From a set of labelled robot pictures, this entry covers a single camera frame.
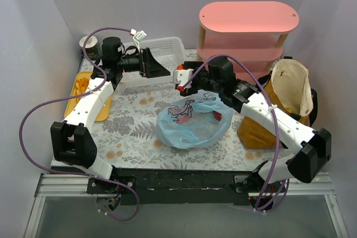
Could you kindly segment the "floral table mat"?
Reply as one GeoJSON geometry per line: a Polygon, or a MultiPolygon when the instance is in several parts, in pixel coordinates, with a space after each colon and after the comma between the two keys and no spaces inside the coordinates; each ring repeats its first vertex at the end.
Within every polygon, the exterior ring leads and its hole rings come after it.
{"type": "Polygon", "coordinates": [[[143,79],[137,87],[122,80],[114,92],[108,118],[96,122],[92,137],[99,155],[122,168],[251,171],[272,160],[274,148],[247,150],[237,136],[243,117],[234,112],[225,135],[208,148],[176,149],[156,137],[156,117],[181,97],[171,82],[143,79]]]}

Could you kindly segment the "yellow plastic tray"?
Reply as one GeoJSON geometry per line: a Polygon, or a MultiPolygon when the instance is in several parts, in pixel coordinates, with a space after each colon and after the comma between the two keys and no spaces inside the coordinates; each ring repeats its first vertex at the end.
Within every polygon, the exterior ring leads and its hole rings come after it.
{"type": "MultiPolygon", "coordinates": [[[[78,88],[78,86],[81,85],[79,80],[80,81],[87,80],[87,83],[85,85],[88,85],[88,82],[90,80],[91,74],[92,74],[92,71],[82,71],[82,72],[79,72],[77,74],[77,76],[75,78],[75,82],[73,84],[73,88],[71,90],[71,94],[70,94],[71,96],[77,95],[77,94],[80,94],[80,93],[84,92],[84,91],[80,91],[80,89],[83,89],[83,88],[81,88],[81,87],[78,88]]],[[[102,107],[102,109],[98,113],[98,116],[97,116],[97,118],[95,120],[96,122],[103,122],[108,118],[109,112],[110,112],[111,103],[112,103],[112,97],[113,96],[111,95],[105,101],[105,105],[102,107]]],[[[76,107],[78,101],[79,101],[78,99],[70,99],[67,102],[67,107],[66,107],[66,110],[65,110],[65,113],[64,113],[64,117],[67,117],[73,111],[73,109],[76,107]]]]}

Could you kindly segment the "red grape bunch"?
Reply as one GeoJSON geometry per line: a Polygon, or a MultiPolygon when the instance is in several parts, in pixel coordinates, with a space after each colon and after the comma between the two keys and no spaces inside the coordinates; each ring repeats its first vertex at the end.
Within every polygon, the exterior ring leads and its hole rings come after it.
{"type": "Polygon", "coordinates": [[[217,111],[213,111],[214,118],[218,121],[221,121],[222,119],[222,114],[218,113],[217,111]]]}

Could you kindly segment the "white plastic basket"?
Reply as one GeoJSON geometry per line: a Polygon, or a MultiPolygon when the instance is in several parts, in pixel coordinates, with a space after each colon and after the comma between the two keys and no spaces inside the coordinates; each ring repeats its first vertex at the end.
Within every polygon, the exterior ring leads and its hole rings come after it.
{"type": "Polygon", "coordinates": [[[170,76],[147,79],[138,72],[124,72],[121,83],[128,87],[156,85],[172,82],[173,72],[178,65],[186,61],[185,48],[180,38],[165,37],[151,40],[143,40],[140,48],[149,48],[153,57],[164,68],[170,71],[170,76]]]}

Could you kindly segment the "orange twisted snack food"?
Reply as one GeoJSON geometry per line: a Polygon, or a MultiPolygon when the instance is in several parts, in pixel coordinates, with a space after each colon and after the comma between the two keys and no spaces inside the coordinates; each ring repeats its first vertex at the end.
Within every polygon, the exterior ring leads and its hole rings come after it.
{"type": "Polygon", "coordinates": [[[75,81],[75,94],[80,95],[86,92],[89,85],[89,79],[81,78],[75,81]]]}

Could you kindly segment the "yellow canvas tote bag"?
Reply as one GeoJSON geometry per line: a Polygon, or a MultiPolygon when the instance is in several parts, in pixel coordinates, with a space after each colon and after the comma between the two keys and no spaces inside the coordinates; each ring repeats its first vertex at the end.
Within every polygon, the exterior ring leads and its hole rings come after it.
{"type": "MultiPolygon", "coordinates": [[[[258,79],[272,104],[298,122],[312,126],[317,118],[317,92],[310,87],[309,71],[299,61],[285,56],[272,71],[258,79]]],[[[267,149],[276,145],[275,136],[253,119],[245,117],[237,136],[246,149],[267,149]]]]}

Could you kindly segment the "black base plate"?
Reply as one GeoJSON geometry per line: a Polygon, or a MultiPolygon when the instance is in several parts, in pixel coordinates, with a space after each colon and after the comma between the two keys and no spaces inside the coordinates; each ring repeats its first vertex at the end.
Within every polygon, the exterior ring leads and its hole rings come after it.
{"type": "Polygon", "coordinates": [[[200,171],[189,169],[116,168],[111,178],[121,186],[91,178],[86,192],[92,195],[120,195],[122,205],[231,203],[248,206],[256,188],[241,191],[238,183],[248,171],[200,171]]]}

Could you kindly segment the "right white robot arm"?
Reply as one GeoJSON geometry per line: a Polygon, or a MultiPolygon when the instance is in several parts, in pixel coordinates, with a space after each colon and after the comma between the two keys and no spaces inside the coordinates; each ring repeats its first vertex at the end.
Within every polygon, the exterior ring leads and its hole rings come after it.
{"type": "Polygon", "coordinates": [[[243,181],[259,192],[273,183],[295,178],[310,183],[331,158],[331,133],[308,127],[279,108],[275,108],[260,83],[254,85],[237,79],[233,59],[225,55],[211,57],[201,64],[186,61],[173,72],[173,83],[181,96],[199,90],[217,93],[220,100],[275,135],[293,154],[292,158],[274,158],[260,164],[243,181]]]}

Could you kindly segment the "blue plastic grocery bag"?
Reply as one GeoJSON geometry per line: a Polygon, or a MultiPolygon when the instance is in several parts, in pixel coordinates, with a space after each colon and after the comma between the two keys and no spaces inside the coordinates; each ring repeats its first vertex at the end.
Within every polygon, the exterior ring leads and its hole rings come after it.
{"type": "Polygon", "coordinates": [[[156,136],[166,146],[178,149],[206,148],[230,128],[233,112],[217,93],[198,93],[175,101],[157,116],[156,136]],[[221,121],[213,111],[222,114],[221,121]]]}

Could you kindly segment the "pink three-tier shelf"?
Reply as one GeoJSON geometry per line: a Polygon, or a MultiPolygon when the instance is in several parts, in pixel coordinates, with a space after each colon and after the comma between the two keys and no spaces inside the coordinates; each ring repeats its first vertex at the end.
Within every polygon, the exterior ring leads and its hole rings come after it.
{"type": "Polygon", "coordinates": [[[277,1],[212,2],[199,13],[197,60],[226,54],[257,78],[269,73],[283,44],[299,24],[291,6],[277,1]]]}

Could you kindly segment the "dark tape roll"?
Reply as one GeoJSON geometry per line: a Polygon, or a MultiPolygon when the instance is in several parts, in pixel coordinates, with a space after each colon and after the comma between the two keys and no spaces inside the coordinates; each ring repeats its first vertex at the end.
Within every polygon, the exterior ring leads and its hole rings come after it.
{"type": "MultiPolygon", "coordinates": [[[[87,36],[82,37],[79,40],[79,46],[81,48],[81,55],[84,57],[83,53],[83,44],[84,41],[87,39],[87,36]]],[[[102,51],[100,48],[100,44],[98,39],[95,36],[91,36],[90,39],[88,39],[86,45],[85,45],[85,50],[88,55],[88,57],[92,60],[95,61],[97,59],[101,59],[102,56],[102,51]]]]}

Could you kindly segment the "aluminium rail frame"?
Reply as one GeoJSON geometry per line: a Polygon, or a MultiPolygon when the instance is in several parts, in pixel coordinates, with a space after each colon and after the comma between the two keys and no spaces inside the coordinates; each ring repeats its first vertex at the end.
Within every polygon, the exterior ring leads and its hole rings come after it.
{"type": "MultiPolygon", "coordinates": [[[[33,204],[34,212],[30,215],[26,227],[25,237],[35,237],[40,217],[45,203],[45,198],[50,197],[109,197],[109,194],[88,194],[86,192],[89,186],[88,177],[76,175],[43,174],[40,176],[36,192],[35,202],[33,204]]],[[[290,180],[287,194],[291,196],[324,196],[335,228],[337,237],[348,237],[341,212],[339,210],[336,192],[327,172],[321,172],[309,184],[299,182],[296,179],[290,180]]]]}

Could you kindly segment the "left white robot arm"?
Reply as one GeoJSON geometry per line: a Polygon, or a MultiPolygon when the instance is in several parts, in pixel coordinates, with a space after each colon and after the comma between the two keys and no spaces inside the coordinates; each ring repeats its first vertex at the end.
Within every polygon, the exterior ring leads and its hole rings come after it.
{"type": "Polygon", "coordinates": [[[100,68],[94,69],[86,89],[72,112],[50,128],[52,148],[57,161],[73,165],[85,173],[101,177],[99,186],[106,193],[118,189],[119,181],[112,175],[113,167],[100,158],[90,130],[104,106],[114,93],[123,73],[138,72],[142,77],[157,78],[171,73],[151,54],[149,48],[137,49],[124,55],[118,37],[107,37],[102,43],[100,68]]]}

